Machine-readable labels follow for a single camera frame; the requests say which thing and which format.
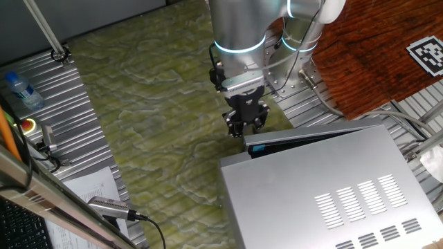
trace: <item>red emergency stop button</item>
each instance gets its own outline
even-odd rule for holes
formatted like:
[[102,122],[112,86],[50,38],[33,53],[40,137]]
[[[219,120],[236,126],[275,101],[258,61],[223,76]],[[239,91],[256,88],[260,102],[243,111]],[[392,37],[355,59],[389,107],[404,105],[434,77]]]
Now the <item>red emergency stop button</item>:
[[33,124],[29,120],[24,120],[21,124],[21,128],[24,131],[29,131],[33,128]]

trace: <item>wall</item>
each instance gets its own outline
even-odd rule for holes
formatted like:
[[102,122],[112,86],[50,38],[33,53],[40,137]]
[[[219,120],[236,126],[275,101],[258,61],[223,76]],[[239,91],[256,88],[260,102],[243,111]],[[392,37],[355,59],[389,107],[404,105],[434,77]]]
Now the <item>wall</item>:
[[[64,41],[165,5],[165,0],[35,0]],[[0,64],[50,48],[22,0],[0,0]]]

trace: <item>ventilation slot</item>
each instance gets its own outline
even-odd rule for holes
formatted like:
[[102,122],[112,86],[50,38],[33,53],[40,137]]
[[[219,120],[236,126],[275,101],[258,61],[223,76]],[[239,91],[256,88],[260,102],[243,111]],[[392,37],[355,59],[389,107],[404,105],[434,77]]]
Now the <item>ventilation slot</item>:
[[417,219],[411,219],[409,221],[405,221],[402,223],[403,228],[405,230],[405,232],[411,233],[411,232],[416,232],[420,229],[422,229],[422,227],[420,227],[420,224],[418,223]]
[[383,239],[385,239],[385,241],[389,241],[391,239],[395,239],[400,237],[399,231],[397,231],[397,228],[395,227],[395,225],[389,227],[389,228],[385,228],[380,230],[381,235],[383,235]]
[[363,249],[379,244],[379,242],[377,242],[377,239],[374,236],[374,233],[370,233],[365,236],[359,237],[359,241]]
[[369,211],[372,215],[379,214],[387,210],[385,203],[383,203],[381,200],[380,194],[372,181],[360,183],[357,186],[359,186],[360,192],[363,195],[366,205],[368,205]]
[[380,177],[379,182],[385,191],[386,196],[388,196],[392,207],[398,208],[399,206],[408,204],[399,186],[395,182],[394,176],[388,175]]
[[335,247],[337,249],[355,249],[352,241],[346,241],[346,242],[340,243],[338,245],[335,245]]
[[315,199],[328,229],[343,225],[343,220],[330,193],[317,196]]
[[366,217],[365,213],[361,209],[360,203],[355,196],[352,187],[346,187],[342,190],[337,190],[338,197],[340,198],[343,208],[345,208],[346,215],[351,222],[358,221]]

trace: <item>white paper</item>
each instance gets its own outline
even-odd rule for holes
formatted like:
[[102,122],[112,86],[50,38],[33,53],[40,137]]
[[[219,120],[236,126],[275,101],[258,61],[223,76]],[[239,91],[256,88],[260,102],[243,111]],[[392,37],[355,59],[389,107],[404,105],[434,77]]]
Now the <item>white paper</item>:
[[420,162],[431,176],[443,183],[443,148],[440,146],[432,148],[423,154]]
[[[96,173],[67,181],[64,184],[85,203],[94,196],[120,200],[116,182],[109,167]],[[126,221],[117,219],[117,223],[120,231],[126,237],[129,237]],[[86,239],[50,221],[46,221],[46,226],[48,227],[49,237],[51,238],[54,249],[99,249],[98,246],[88,242]]]

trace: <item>plastic bottle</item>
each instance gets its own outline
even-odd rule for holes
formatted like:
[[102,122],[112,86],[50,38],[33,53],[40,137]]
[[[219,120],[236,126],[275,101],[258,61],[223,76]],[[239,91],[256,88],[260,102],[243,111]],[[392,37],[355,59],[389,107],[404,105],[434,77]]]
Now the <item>plastic bottle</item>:
[[5,78],[8,81],[8,88],[23,101],[28,109],[35,111],[44,106],[42,96],[34,90],[33,86],[29,84],[28,79],[23,75],[9,72]]

